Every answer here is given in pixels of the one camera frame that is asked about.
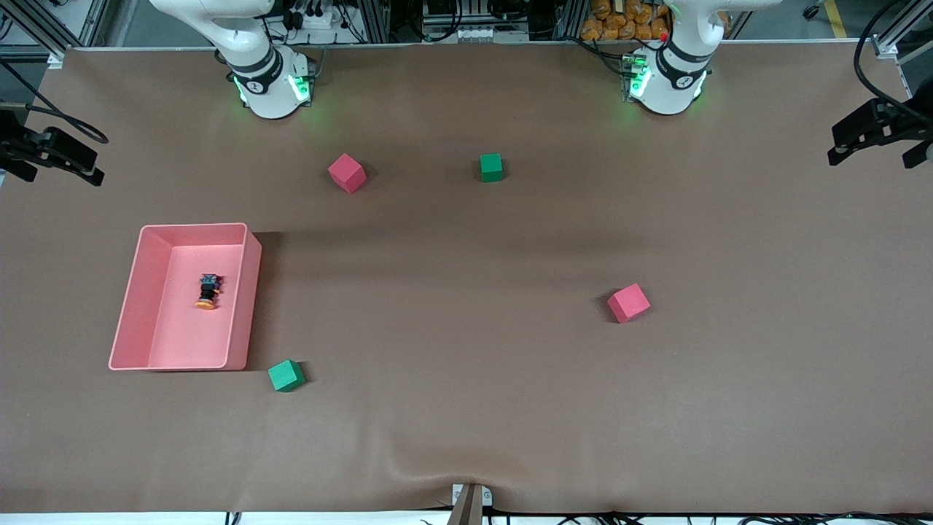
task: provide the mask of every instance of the table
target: table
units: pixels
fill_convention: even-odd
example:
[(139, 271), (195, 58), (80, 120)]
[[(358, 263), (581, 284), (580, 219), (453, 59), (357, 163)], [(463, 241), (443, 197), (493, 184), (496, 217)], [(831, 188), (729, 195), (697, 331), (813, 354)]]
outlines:
[[(930, 510), (933, 178), (827, 165), (853, 47), (724, 45), (672, 118), (572, 46), (335, 50), (282, 121), (209, 52), (70, 52), (42, 89), (112, 142), (101, 188), (2, 191), (0, 510)], [(222, 221), (263, 246), (247, 371), (107, 370), (140, 227)]]

